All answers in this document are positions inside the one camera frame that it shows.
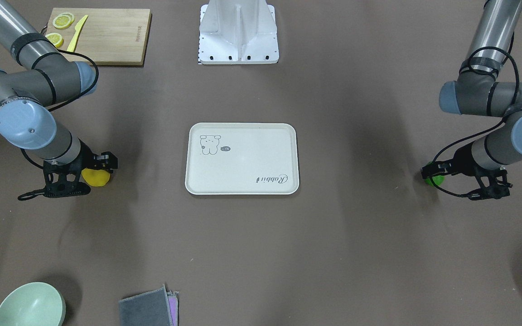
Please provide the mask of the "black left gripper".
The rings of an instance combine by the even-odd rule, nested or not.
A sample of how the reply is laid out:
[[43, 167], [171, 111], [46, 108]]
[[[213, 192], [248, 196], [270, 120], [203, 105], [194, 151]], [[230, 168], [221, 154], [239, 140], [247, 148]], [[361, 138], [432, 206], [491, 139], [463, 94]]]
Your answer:
[[421, 168], [422, 179], [459, 174], [476, 176], [476, 161], [472, 156], [471, 150], [456, 150], [451, 159], [446, 161], [437, 160], [444, 151], [439, 151], [433, 161]]

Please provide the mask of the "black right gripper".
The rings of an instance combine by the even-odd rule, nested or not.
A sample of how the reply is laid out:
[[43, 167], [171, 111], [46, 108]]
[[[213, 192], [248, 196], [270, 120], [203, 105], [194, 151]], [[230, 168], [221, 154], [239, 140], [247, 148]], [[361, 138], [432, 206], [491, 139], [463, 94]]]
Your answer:
[[95, 154], [86, 144], [81, 144], [78, 161], [81, 170], [102, 170], [113, 173], [119, 167], [118, 157], [114, 153], [104, 151], [100, 154]]

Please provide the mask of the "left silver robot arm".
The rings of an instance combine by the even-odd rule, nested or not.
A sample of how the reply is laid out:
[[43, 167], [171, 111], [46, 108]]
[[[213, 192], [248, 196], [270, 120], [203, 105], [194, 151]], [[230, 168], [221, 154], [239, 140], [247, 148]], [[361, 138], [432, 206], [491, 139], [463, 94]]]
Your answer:
[[522, 161], [522, 81], [498, 81], [506, 63], [517, 65], [510, 49], [521, 13], [522, 0], [487, 0], [458, 78], [439, 95], [446, 113], [499, 118], [499, 124], [472, 136], [451, 159], [424, 166], [424, 179], [465, 175], [502, 183], [506, 167]]

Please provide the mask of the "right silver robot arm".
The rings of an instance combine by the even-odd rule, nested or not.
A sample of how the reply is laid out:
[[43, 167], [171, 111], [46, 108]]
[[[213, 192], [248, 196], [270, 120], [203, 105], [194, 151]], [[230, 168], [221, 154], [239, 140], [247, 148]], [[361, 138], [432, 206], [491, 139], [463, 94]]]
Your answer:
[[0, 0], [0, 43], [24, 68], [17, 73], [0, 69], [0, 134], [39, 157], [52, 173], [114, 171], [118, 160], [113, 154], [93, 153], [51, 114], [95, 89], [95, 64], [88, 58], [68, 61], [5, 0]]

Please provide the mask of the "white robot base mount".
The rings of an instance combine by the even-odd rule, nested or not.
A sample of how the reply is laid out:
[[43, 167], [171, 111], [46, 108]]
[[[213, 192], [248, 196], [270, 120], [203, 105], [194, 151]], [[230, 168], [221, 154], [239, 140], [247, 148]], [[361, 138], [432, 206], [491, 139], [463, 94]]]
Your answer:
[[276, 10], [265, 0], [210, 0], [199, 14], [199, 64], [279, 61]]

